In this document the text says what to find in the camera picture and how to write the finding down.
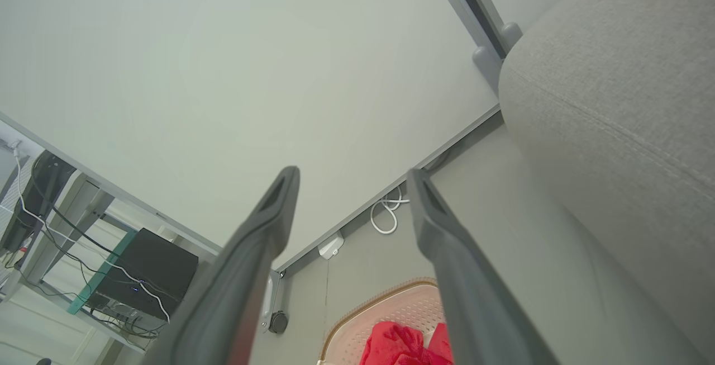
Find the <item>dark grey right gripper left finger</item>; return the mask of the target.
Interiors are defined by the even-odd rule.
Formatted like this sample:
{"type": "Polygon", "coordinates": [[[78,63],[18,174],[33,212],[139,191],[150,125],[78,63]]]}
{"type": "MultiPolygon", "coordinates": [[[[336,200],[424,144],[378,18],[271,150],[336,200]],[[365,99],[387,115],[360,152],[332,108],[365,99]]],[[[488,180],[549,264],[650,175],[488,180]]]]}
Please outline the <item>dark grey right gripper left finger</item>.
{"type": "Polygon", "coordinates": [[[301,183],[284,167],[186,294],[144,364],[248,364],[271,263],[288,245],[301,183]]]}

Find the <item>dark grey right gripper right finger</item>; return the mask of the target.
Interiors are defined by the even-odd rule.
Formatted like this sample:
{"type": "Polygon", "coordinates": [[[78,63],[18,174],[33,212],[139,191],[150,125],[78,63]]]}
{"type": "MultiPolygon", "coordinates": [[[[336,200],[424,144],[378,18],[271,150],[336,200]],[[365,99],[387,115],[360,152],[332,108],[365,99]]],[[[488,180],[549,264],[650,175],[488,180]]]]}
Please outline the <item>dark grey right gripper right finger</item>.
{"type": "Polygon", "coordinates": [[[485,253],[423,169],[406,174],[418,248],[434,267],[457,364],[557,364],[485,253]]]}

